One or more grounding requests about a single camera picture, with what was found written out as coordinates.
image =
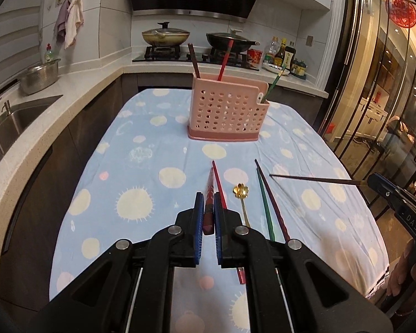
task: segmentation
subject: glass door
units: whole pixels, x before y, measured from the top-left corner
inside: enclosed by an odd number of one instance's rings
[[[354,179],[378,172],[416,193],[416,3],[358,2],[356,48],[323,137]],[[375,217],[388,209],[361,192]]]

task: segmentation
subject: pot handle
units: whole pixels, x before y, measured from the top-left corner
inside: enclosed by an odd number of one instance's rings
[[[162,29],[167,29],[168,28],[169,21],[158,22],[158,24],[162,26]]]
[[[158,32],[157,30],[153,31],[153,35],[159,35],[160,37],[165,37],[166,36],[165,34],[163,34],[161,32]]]

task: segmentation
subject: gold spoon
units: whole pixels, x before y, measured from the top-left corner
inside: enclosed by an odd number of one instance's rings
[[[237,186],[233,188],[234,196],[242,202],[242,210],[243,210],[243,216],[245,217],[245,225],[248,228],[251,228],[250,222],[248,221],[247,211],[245,210],[245,203],[243,200],[248,196],[249,189],[246,185],[240,183]]]

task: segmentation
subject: red cup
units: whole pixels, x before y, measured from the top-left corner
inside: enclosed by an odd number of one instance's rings
[[[262,51],[250,49],[247,51],[247,61],[251,64],[258,65],[262,59]]]

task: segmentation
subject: table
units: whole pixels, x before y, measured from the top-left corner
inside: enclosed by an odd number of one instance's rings
[[[367,295],[388,269],[379,229],[355,186],[268,177],[269,172],[349,179],[325,142],[290,107],[271,103],[256,142],[191,140],[191,91],[148,89],[129,100],[88,161],[64,217],[55,249],[50,298],[118,239],[149,239],[205,193],[215,159],[227,206],[242,214],[232,188],[248,185],[251,227],[268,238],[256,158],[292,238],[300,239]],[[284,241],[271,208],[276,240]],[[215,236],[204,236],[196,269],[176,269],[171,331],[249,329],[245,286],[221,269]]]

